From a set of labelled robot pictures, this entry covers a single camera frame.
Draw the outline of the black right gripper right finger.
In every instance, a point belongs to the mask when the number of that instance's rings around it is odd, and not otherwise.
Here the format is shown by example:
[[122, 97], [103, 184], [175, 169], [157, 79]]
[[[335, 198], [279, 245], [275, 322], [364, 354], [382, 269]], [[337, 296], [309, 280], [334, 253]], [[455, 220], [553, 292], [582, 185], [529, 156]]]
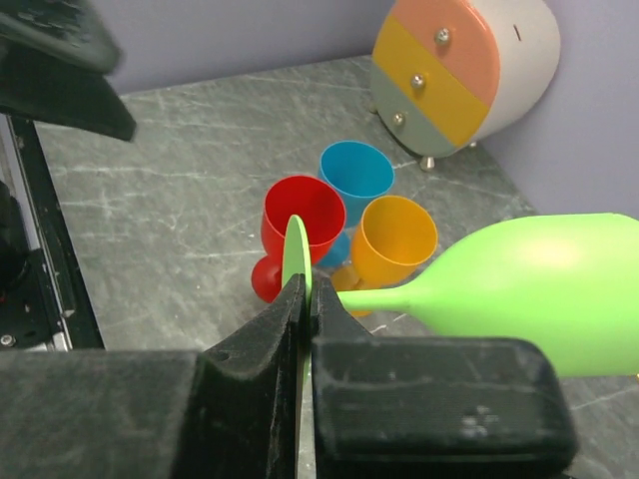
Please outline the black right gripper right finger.
[[311, 302], [320, 478], [561, 478], [578, 437], [533, 344], [376, 336], [318, 280]]

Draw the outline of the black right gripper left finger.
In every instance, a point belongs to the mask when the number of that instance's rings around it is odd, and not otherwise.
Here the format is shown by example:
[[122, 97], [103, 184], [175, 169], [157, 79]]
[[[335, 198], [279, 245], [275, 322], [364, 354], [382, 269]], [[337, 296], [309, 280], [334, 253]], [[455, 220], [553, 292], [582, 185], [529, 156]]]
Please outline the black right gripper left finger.
[[5, 478], [293, 478], [306, 282], [199, 352], [5, 352]]

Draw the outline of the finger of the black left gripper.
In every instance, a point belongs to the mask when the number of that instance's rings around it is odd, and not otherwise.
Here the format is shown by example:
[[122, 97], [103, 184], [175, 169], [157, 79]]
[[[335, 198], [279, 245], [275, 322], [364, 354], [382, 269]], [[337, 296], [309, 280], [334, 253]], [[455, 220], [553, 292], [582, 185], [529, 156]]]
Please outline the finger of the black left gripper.
[[31, 49], [1, 60], [1, 112], [130, 142], [137, 123], [108, 81]]
[[109, 74], [122, 50], [101, 15], [88, 1], [1, 3], [1, 37], [59, 60]]

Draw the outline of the orange wine glass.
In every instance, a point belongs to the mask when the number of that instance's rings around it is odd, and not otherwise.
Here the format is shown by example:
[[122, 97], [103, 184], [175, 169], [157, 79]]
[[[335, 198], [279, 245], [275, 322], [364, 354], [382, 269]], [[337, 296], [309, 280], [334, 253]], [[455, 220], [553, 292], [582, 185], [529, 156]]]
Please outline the orange wine glass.
[[350, 243], [350, 264], [331, 276], [335, 290], [379, 289], [408, 278], [435, 252], [438, 232], [429, 212], [386, 195], [365, 209]]

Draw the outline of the green wine glass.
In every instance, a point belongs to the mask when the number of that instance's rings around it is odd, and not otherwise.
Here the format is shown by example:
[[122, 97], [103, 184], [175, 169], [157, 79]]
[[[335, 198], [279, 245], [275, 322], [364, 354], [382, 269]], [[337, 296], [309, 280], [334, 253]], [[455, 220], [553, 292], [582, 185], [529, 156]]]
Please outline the green wine glass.
[[624, 215], [504, 221], [406, 284], [335, 292], [376, 336], [520, 339], [559, 381], [638, 370], [638, 223]]

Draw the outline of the blue wine glass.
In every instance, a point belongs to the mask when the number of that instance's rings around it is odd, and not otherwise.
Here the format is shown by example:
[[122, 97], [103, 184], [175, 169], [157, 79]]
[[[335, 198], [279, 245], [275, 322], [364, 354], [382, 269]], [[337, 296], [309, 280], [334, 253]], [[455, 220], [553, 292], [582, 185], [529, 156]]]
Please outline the blue wine glass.
[[370, 202], [390, 191], [395, 173], [389, 158], [374, 146], [339, 141], [326, 147], [320, 155], [318, 175], [340, 195], [345, 206], [344, 228], [319, 261], [322, 267], [338, 267], [350, 252], [346, 231], [358, 225]]

